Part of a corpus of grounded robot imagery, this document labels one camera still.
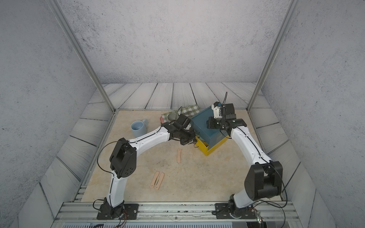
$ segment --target green checkered cloth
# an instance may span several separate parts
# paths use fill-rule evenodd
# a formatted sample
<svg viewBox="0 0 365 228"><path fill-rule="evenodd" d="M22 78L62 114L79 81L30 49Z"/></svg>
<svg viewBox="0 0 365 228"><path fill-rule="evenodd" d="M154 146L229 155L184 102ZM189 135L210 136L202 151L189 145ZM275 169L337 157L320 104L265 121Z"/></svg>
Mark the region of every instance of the green checkered cloth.
<svg viewBox="0 0 365 228"><path fill-rule="evenodd" d="M167 116L171 113L175 113L175 114L180 114L180 110L175 110L175 111L171 111L171 112L167 112L162 114L162 118L164 119L164 122L167 122ZM190 106L186 106L182 108L181 111L182 114L186 115L187 117L192 117L193 115L199 113L199 107L198 105L194 104L194 105L190 105Z"/></svg>

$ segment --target metal pole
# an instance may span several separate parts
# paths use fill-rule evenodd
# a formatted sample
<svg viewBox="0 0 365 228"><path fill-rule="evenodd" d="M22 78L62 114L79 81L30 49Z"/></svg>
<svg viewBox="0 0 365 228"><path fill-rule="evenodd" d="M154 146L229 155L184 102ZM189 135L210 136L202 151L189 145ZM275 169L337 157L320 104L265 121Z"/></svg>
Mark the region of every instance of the metal pole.
<svg viewBox="0 0 365 228"><path fill-rule="evenodd" d="M257 80L256 88L255 88L255 90L252 94L249 105L247 106L247 112L250 112L250 110L252 109L253 104L255 103L256 97L258 96L258 94L261 90L261 87L265 82L265 79L268 75L269 69L270 69L272 63L275 60L275 56L279 51L280 44L283 41L283 39L284 39L284 37L287 33L290 22L292 21L295 12L298 9L299 3L300 3L300 0L292 0L290 5L289 5L289 9L287 11L287 14L285 15L284 21L283 21L283 23L280 27L280 30L279 30L279 32L276 36L274 45L271 49L271 52L269 54L269 57L268 57L266 63L265 63L264 69L262 70L261 75Z"/></svg>
<svg viewBox="0 0 365 228"><path fill-rule="evenodd" d="M80 60L81 60L82 64L84 65L86 71L88 72L89 76L91 77L91 80L94 82L96 88L99 90L101 96L103 97L103 99L107 103L110 110L114 113L115 112L115 107L113 106L113 104L110 101L107 93L105 92L103 86L101 85L98 77L96 76L96 73L95 73L94 69L92 68L88 58L86 57L85 53L82 51L81 46L80 46L79 42L77 41L75 34L72 32L69 24L67 23L67 20L66 20L64 14L62 13L62 10L59 7L57 1L56 0L46 0L46 2L48 3L48 6L51 8L51 10L52 10L54 16L56 17L59 25L61 26L61 28L65 32L67 38L71 42L73 48L76 51L77 56L80 58Z"/></svg>

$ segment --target light blue mug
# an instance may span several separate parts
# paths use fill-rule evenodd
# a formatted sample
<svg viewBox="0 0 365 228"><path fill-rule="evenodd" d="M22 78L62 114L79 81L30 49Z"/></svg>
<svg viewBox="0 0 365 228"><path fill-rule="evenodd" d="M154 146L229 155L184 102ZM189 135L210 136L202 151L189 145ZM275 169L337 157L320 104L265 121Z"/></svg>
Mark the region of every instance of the light blue mug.
<svg viewBox="0 0 365 228"><path fill-rule="evenodd" d="M132 132L136 138L147 134L147 124L148 124L148 122L146 119L144 119L142 121L137 120L131 124Z"/></svg>

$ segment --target yellow box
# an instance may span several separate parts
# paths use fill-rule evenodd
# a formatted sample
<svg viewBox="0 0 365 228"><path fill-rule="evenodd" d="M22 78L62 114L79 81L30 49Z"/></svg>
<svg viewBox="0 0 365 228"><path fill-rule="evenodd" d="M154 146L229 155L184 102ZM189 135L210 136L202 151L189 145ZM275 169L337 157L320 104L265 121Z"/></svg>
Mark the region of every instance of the yellow box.
<svg viewBox="0 0 365 228"><path fill-rule="evenodd" d="M227 141L227 137L225 137L219 143L215 144L212 148L209 149L209 145L206 142L200 140L197 136L195 137L198 140L196 145L203 152L203 154L205 154L205 156L210 155L215 149L217 149L220 145L222 145L225 141Z"/></svg>

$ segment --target teal box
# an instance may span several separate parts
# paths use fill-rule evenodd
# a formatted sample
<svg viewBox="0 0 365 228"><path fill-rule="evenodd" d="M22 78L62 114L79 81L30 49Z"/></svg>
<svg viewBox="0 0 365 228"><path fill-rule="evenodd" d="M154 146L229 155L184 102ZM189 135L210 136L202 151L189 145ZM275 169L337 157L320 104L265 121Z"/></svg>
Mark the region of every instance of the teal box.
<svg viewBox="0 0 365 228"><path fill-rule="evenodd" d="M200 136L200 139L204 140L209 145L209 148L212 148L228 134L226 131L222 131L222 134L217 129L208 129L207 121L210 116L214 116L214 114L212 108L208 107L194 115L191 120L193 121L193 129L195 130L196 134Z"/></svg>

